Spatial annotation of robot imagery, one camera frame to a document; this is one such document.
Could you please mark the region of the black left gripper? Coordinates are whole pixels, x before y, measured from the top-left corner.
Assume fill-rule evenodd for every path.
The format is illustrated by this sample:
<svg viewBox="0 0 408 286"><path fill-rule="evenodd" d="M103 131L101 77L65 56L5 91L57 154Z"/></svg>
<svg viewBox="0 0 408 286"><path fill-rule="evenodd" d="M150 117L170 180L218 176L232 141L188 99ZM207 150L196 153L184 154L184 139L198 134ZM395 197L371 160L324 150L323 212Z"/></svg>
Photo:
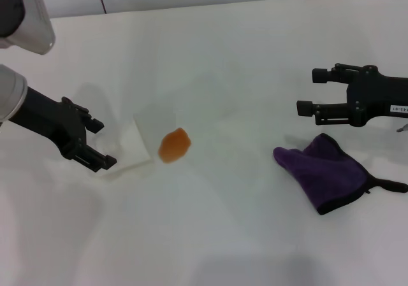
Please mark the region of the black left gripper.
<svg viewBox="0 0 408 286"><path fill-rule="evenodd" d="M117 163L116 158L84 144L85 128L99 132L105 125L93 118L87 108L67 97L57 102L29 87L22 106L10 121L49 139L64 158L73 159L95 173L109 170Z"/></svg>

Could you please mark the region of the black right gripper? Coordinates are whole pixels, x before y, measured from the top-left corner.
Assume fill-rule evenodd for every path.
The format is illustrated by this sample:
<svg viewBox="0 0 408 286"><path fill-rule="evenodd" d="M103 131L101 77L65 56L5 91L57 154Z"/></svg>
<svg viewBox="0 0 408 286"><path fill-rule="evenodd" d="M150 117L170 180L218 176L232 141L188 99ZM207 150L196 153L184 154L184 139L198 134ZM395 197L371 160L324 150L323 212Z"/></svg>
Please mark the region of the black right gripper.
<svg viewBox="0 0 408 286"><path fill-rule="evenodd" d="M312 81L348 85L347 104L297 101L298 115L314 117L316 125L363 127L376 117L407 118L407 78L384 76L377 66L336 63L331 69L314 68Z"/></svg>

